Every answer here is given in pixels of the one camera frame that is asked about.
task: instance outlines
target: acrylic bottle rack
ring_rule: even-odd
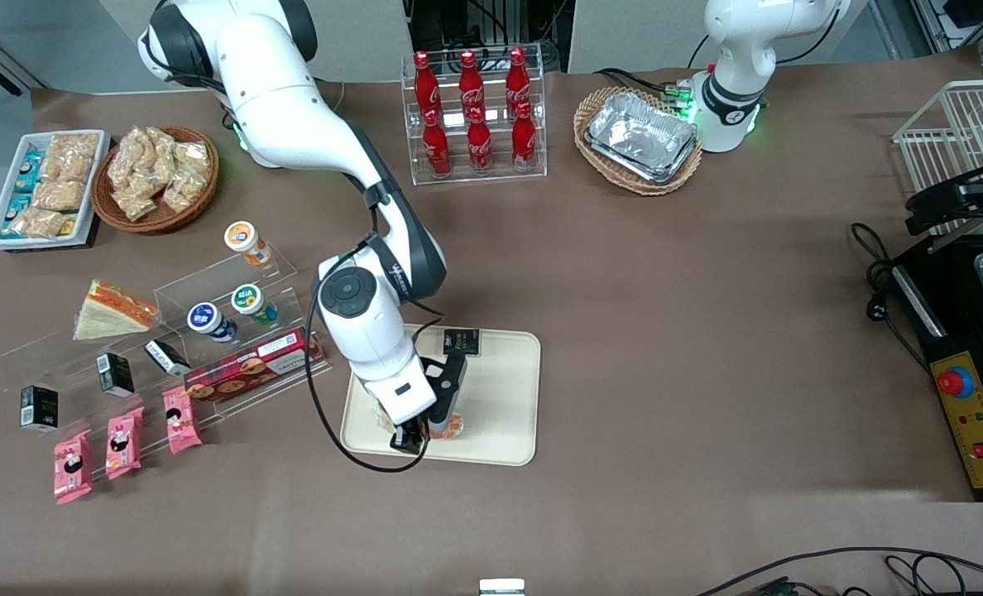
[[[447,133],[447,147],[453,170],[449,177],[435,178],[426,158],[422,135],[422,110],[415,98],[415,57],[402,57],[402,94],[404,94],[404,125],[407,128],[407,147],[411,158],[411,180],[415,185],[466,180],[494,180],[522,176],[547,175],[547,84],[544,79],[544,56],[539,44],[525,44],[525,70],[529,72],[529,101],[532,103],[532,122],[536,126],[536,162],[532,169],[514,169],[514,122],[506,116],[506,75],[510,72],[510,49],[516,46],[475,48],[477,68],[484,82],[484,117],[491,131],[491,169],[478,175],[469,165],[468,125],[462,115],[458,97],[458,76],[462,72],[461,48],[429,52],[429,68],[439,81],[439,97],[444,109],[441,125]]]
[[[94,342],[72,340],[72,329],[65,329],[42,337],[25,346],[5,353],[4,391],[12,399],[4,403],[20,407],[22,388],[29,385],[53,389],[58,392],[58,427],[45,433],[55,441],[64,440],[78,429],[91,429],[92,453],[104,453],[106,426],[110,418],[120,416],[141,403],[143,411],[143,456],[167,446],[166,425],[162,393],[182,385],[181,378],[170,377],[157,363],[152,362],[144,346],[152,339],[175,348],[190,368],[217,362],[223,356],[253,346],[261,340],[281,334],[288,329],[301,327],[307,314],[302,308],[290,282],[296,269],[275,248],[275,259],[264,267],[250,265],[241,254],[193,272],[154,290],[163,324],[145,333],[107,337]],[[239,315],[230,305],[234,288],[245,283],[259,286],[267,301],[276,306],[279,314],[272,324],[260,325],[248,316]],[[217,344],[210,337],[200,335],[186,324],[189,308],[198,302],[212,302],[227,316],[237,322],[237,337],[231,343]],[[323,352],[328,347],[328,335],[318,336]],[[102,392],[98,380],[95,359],[113,352],[127,359],[135,382],[133,397],[109,396]],[[329,370],[325,358],[312,362],[313,373]],[[304,369],[291,370],[282,377],[273,378],[265,385],[257,386],[242,395],[218,402],[194,401],[195,415],[201,429],[222,422],[238,412],[263,402],[301,382]],[[99,478],[103,467],[94,471]]]

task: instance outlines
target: aluminum foil container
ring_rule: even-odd
[[[672,180],[697,145],[697,128],[627,91],[606,99],[583,139],[643,180],[662,185]]]

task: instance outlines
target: black machine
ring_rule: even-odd
[[[911,234],[983,219],[983,167],[930,186],[907,207]],[[884,271],[918,335],[973,497],[983,501],[983,234],[925,238]]]

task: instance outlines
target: pink snack package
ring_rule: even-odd
[[[163,393],[164,416],[167,419],[167,445],[173,455],[194,445],[202,445],[194,420],[194,408],[189,395],[183,387],[170,389]]]
[[[114,479],[128,470],[142,468],[142,406],[109,419],[105,442],[105,474]]]
[[[54,498],[58,505],[75,501],[91,491],[91,448],[84,430],[54,446]]]

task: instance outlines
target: white tray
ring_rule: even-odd
[[[87,174],[87,186],[84,188],[83,199],[79,203],[79,212],[76,214],[76,225],[72,229],[72,234],[60,235],[57,238],[3,238],[2,221],[7,216],[7,207],[10,206],[10,197],[14,194],[14,185],[17,182],[17,173],[22,168],[22,161],[25,160],[26,152],[31,148],[46,151],[50,146],[50,139],[58,132],[67,133],[94,133],[98,135],[98,147],[94,150],[94,159],[91,160],[91,171]],[[87,242],[88,234],[91,231],[91,220],[94,219],[94,208],[91,207],[91,185],[94,183],[94,172],[98,169],[98,164],[109,152],[109,133],[105,131],[94,131],[94,129],[80,129],[80,131],[58,131],[58,132],[34,132],[25,135],[17,144],[17,151],[14,154],[14,161],[10,165],[10,172],[7,173],[7,181],[3,182],[2,192],[0,193],[0,250],[25,250],[31,248],[64,248],[65,246],[78,246]]]
[[[416,325],[407,325],[408,333]],[[417,340],[423,356],[443,361],[444,327],[430,327]],[[481,329],[481,355],[469,356],[455,411],[462,415],[458,437],[429,444],[427,459],[470,464],[525,465],[536,455],[541,347],[533,334]],[[388,430],[377,423],[374,397],[355,374],[341,422],[341,441],[355,453],[405,455],[390,448]]]

